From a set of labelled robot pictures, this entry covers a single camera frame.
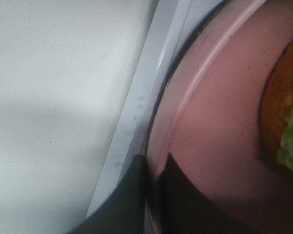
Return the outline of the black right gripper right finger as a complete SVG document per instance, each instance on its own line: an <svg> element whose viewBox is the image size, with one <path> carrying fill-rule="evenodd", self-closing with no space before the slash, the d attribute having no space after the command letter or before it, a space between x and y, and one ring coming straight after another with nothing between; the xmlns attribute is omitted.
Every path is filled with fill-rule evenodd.
<svg viewBox="0 0 293 234"><path fill-rule="evenodd" d="M187 179L171 154L161 176L164 234L233 234L230 220Z"/></svg>

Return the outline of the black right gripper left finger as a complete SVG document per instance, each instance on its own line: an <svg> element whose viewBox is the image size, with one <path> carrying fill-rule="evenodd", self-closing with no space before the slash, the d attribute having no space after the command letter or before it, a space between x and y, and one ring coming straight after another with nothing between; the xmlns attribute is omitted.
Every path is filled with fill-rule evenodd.
<svg viewBox="0 0 293 234"><path fill-rule="evenodd" d="M144 232L147 163L134 156L125 176L108 197L72 234L142 234Z"/></svg>

